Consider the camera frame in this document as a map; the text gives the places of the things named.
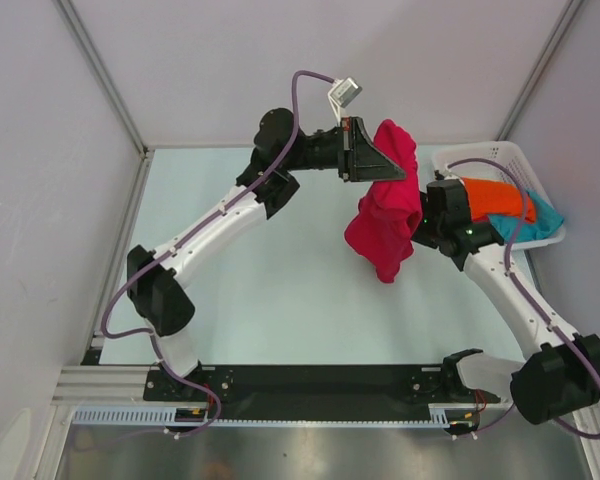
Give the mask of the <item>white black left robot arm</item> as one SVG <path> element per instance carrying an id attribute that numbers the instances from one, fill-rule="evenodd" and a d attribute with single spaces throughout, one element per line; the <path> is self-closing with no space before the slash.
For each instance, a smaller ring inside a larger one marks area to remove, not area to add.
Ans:
<path id="1" fill-rule="evenodd" d="M 177 398 L 201 387 L 200 364 L 188 324 L 195 307 L 186 289 L 195 271 L 239 235 L 271 219 L 299 190 L 296 171 L 337 171 L 345 182 L 401 181 L 405 170 L 376 147 L 361 118 L 338 120 L 330 130 L 307 135 L 286 108 L 260 120 L 254 148 L 234 186 L 205 217 L 162 245 L 135 246 L 127 255 L 127 295 L 151 329 L 158 358 L 171 370 L 166 387 Z"/>

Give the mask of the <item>red t-shirt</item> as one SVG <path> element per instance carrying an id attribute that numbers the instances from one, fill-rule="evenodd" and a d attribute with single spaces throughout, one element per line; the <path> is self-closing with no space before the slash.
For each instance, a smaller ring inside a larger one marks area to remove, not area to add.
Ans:
<path id="1" fill-rule="evenodd" d="M 378 280 L 395 281 L 401 263 L 413 253 L 412 237 L 422 218 L 417 145 L 390 119 L 376 130 L 374 145 L 401 167 L 406 178 L 374 182 L 358 202 L 358 213 L 344 231 L 349 247 L 375 269 Z"/>

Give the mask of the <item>white plastic laundry basket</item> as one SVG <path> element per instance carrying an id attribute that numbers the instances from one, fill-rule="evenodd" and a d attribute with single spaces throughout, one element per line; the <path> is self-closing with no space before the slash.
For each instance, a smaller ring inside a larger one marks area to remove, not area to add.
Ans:
<path id="1" fill-rule="evenodd" d="M 515 185 L 511 178 L 500 168 L 490 164 L 471 162 L 456 165 L 457 162 L 470 158 L 485 159 L 502 166 L 515 177 L 526 192 L 536 192 L 555 209 L 526 156 L 515 143 L 488 141 L 445 147 L 432 154 L 431 162 L 433 169 L 444 176 L 455 174 L 460 177 L 492 180 Z M 523 243 L 515 242 L 512 249 L 516 251 L 542 248 L 563 241 L 565 236 L 566 228 L 563 224 L 549 239 Z"/>

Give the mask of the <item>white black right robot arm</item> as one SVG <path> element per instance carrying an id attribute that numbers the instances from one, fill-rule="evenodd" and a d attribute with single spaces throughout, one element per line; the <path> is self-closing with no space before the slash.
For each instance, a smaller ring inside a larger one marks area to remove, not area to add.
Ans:
<path id="1" fill-rule="evenodd" d="M 421 192 L 424 217 L 414 241 L 437 249 L 473 281 L 508 325 L 520 362 L 480 350 L 452 356 L 443 393 L 464 401 L 482 390 L 512 402 L 529 423 L 556 420 L 600 401 L 600 338 L 582 335 L 563 319 L 514 264 L 489 223 L 471 220 L 464 185 L 431 182 Z"/>

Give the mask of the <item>orange t-shirt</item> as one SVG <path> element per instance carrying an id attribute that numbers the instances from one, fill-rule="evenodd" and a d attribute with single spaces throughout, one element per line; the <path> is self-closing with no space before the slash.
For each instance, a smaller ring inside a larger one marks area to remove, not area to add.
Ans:
<path id="1" fill-rule="evenodd" d="M 530 195 L 511 184 L 476 178 L 461 178 L 467 192 L 471 219 L 479 221 L 489 215 L 519 217 L 524 214 L 527 223 L 535 223 L 537 213 Z"/>

